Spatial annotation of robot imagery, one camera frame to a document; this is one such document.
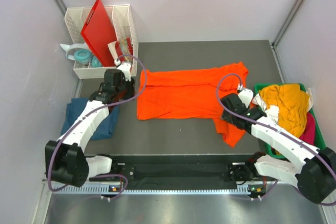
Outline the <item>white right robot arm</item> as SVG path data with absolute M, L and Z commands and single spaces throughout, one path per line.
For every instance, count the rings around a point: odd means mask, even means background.
M 245 166 L 252 180 L 268 176 L 292 185 L 306 199 L 322 206 L 335 206 L 325 200 L 335 191 L 335 151 L 319 149 L 301 141 L 277 125 L 260 108 L 249 108 L 239 94 L 218 98 L 225 122 L 246 131 L 279 151 L 286 159 L 262 155 Z

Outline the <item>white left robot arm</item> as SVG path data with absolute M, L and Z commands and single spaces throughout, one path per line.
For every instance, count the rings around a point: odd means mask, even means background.
M 122 100 L 134 96 L 134 79 L 130 71 L 119 66 L 104 73 L 104 81 L 89 98 L 73 125 L 57 140 L 45 146 L 48 183 L 59 182 L 81 187 L 89 178 L 102 174 L 114 180 L 119 168 L 107 155 L 86 157 L 85 149 L 98 126 Z

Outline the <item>orange t shirt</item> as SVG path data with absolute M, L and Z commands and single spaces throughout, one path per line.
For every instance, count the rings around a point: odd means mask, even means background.
M 212 119 L 223 141 L 235 147 L 245 132 L 221 119 L 223 107 L 216 95 L 236 92 L 247 75 L 242 62 L 209 69 L 141 71 L 137 118 Z

